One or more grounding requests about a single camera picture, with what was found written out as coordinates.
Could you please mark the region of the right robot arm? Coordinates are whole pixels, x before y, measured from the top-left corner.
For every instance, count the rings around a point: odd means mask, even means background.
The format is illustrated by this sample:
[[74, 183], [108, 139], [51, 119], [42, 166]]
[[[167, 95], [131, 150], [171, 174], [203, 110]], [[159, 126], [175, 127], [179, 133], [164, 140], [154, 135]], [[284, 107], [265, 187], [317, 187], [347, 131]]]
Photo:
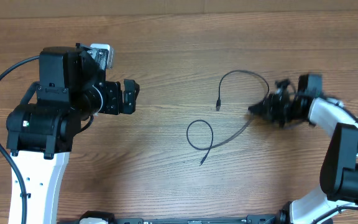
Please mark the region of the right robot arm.
[[288, 202], [272, 223], [330, 223], [345, 210], [358, 211], [358, 117], [342, 101], [323, 93], [320, 74], [309, 73], [298, 80], [291, 96], [288, 80], [249, 111], [280, 127], [294, 120], [319, 126], [330, 136], [321, 166], [319, 186], [306, 196]]

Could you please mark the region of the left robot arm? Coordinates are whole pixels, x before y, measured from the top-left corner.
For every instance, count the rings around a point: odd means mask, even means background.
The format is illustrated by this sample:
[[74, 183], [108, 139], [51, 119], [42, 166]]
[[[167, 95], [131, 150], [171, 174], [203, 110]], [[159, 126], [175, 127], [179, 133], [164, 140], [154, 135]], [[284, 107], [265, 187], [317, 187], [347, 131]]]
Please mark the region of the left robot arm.
[[7, 148], [21, 176], [12, 180], [9, 223], [55, 223], [63, 175], [81, 122], [97, 113], [132, 114], [140, 87], [109, 82], [108, 44], [46, 47], [39, 80], [9, 114]]

